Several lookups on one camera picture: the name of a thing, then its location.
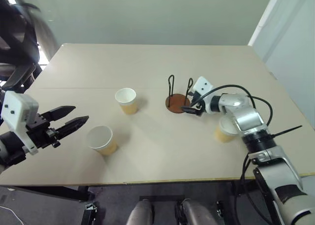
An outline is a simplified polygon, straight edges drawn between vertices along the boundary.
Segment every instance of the white paper cup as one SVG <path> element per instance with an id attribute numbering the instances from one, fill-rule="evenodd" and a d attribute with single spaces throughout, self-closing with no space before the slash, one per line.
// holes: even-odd
<path id="1" fill-rule="evenodd" d="M 87 142 L 92 149 L 102 155 L 110 155 L 117 148 L 113 131 L 106 126 L 99 126 L 90 130 L 87 135 Z"/>
<path id="2" fill-rule="evenodd" d="M 137 112 L 136 96 L 136 91 L 132 88 L 122 88 L 115 93 L 115 99 L 126 114 L 134 114 Z"/>
<path id="3" fill-rule="evenodd" d="M 220 142 L 229 142 L 238 135 L 236 127 L 228 116 L 224 115 L 220 118 L 219 125 L 215 131 L 215 138 Z"/>

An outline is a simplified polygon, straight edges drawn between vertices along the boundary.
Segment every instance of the white wall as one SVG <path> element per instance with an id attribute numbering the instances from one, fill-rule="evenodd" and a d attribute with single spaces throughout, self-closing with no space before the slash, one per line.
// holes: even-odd
<path id="1" fill-rule="evenodd" d="M 61 43 L 246 45 L 269 0 L 25 0 Z"/>
<path id="2" fill-rule="evenodd" d="M 315 127 L 315 0 L 278 0 L 253 47 Z"/>

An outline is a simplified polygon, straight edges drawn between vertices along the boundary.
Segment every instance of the white cable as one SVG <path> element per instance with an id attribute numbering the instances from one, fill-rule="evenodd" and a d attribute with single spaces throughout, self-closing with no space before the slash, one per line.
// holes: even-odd
<path id="1" fill-rule="evenodd" d="M 5 207 L 2 207 L 2 206 L 0 206 L 0 208 L 2 208 L 2 209 L 7 209 L 7 210 L 11 211 L 11 212 L 14 214 L 14 216 L 20 221 L 20 223 L 21 223 L 22 225 L 24 225 L 24 223 L 22 222 L 22 220 L 13 212 L 12 209 L 5 208 Z"/>

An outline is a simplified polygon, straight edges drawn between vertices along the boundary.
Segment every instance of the table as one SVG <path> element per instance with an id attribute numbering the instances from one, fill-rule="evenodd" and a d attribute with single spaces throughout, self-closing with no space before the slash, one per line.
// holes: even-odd
<path id="1" fill-rule="evenodd" d="M 219 143 L 213 133 L 220 114 L 197 117 L 166 110 L 167 78 L 175 75 L 174 93 L 185 93 L 188 79 L 207 78 L 215 87 L 239 84 L 270 101 L 271 133 L 303 125 L 275 139 L 301 175 L 315 174 L 315 133 L 280 83 L 249 46 L 166 46 L 65 44 L 27 91 L 39 102 L 39 113 L 60 105 L 77 108 L 53 123 L 74 117 L 87 123 L 0 176 L 0 185 L 74 186 L 129 183 L 232 180 L 241 175 L 247 153 L 241 139 Z M 125 115 L 114 93 L 137 91 L 139 111 Z M 240 93 L 236 89 L 224 92 Z M 256 101 L 263 119 L 268 108 Z M 103 157 L 87 147 L 87 132 L 110 126 L 119 146 Z M 247 177 L 252 177 L 248 170 Z"/>

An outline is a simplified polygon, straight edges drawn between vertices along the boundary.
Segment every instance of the gray carpet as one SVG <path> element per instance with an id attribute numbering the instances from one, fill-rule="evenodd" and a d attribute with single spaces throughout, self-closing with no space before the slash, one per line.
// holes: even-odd
<path id="1" fill-rule="evenodd" d="M 139 196 L 148 195 L 185 195 L 205 205 L 219 225 L 224 220 L 216 214 L 216 201 L 224 200 L 229 204 L 228 183 L 176 183 L 155 185 L 122 185 L 91 187 L 98 214 L 95 225 L 125 225 L 130 212 L 139 200 Z M 260 193 L 251 193 L 257 206 L 264 214 L 266 206 Z M 238 210 L 243 225 L 266 224 L 252 209 L 245 196 L 239 198 Z M 86 202 L 47 197 L 22 191 L 9 191 L 0 188 L 0 206 L 8 207 L 22 219 L 25 225 L 80 225 Z M 154 202 L 155 225 L 175 225 L 174 202 Z M 19 225 L 11 212 L 0 208 L 1 225 Z"/>

